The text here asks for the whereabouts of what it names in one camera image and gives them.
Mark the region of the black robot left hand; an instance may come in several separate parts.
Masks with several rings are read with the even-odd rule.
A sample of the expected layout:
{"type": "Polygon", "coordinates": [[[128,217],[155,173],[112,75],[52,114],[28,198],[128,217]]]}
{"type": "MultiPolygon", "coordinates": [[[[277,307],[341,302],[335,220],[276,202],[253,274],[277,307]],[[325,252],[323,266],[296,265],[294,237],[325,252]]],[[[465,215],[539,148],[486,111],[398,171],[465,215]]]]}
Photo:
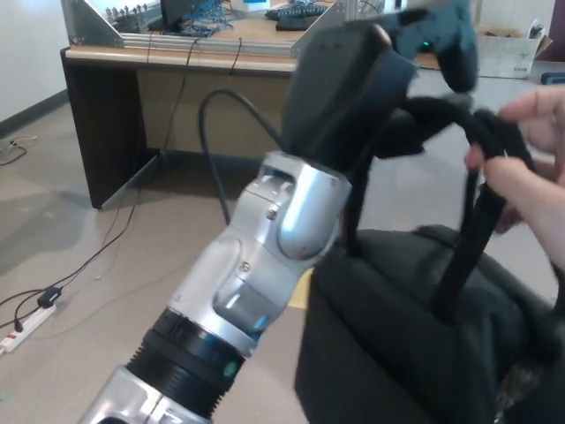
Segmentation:
{"type": "Polygon", "coordinates": [[[466,1],[343,22],[317,32],[299,55],[282,114],[282,150],[346,174],[407,96],[420,53],[436,57],[456,93],[478,81],[466,1]]]}

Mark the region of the person's bare hand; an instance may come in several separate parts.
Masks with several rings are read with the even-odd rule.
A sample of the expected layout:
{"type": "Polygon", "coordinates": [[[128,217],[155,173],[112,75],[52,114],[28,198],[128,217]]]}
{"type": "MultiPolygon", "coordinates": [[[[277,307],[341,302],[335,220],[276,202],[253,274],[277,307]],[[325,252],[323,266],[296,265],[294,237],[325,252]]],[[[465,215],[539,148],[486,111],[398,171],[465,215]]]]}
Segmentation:
{"type": "Polygon", "coordinates": [[[496,231],[525,221],[549,235],[551,224],[564,223],[564,86],[535,88],[503,106],[499,117],[518,125],[525,141],[553,159],[537,161],[535,171],[511,158],[486,163],[487,183],[508,202],[496,231]]]}

